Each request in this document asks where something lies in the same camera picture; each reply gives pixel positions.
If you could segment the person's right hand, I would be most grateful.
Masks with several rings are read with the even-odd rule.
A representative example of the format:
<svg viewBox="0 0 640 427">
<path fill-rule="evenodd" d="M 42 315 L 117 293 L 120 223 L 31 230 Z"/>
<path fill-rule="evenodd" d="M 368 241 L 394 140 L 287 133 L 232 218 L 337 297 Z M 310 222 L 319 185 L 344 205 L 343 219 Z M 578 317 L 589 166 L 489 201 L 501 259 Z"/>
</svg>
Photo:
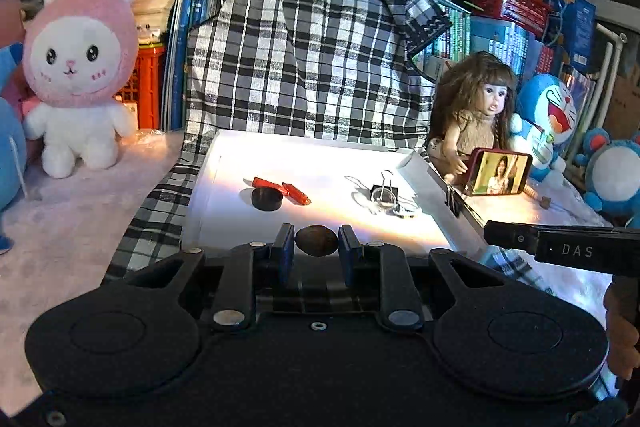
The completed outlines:
<svg viewBox="0 0 640 427">
<path fill-rule="evenodd" d="M 639 285 L 631 277 L 612 277 L 603 298 L 605 307 L 608 368 L 617 377 L 630 381 L 639 367 L 639 329 L 634 319 L 639 312 Z"/>
</svg>

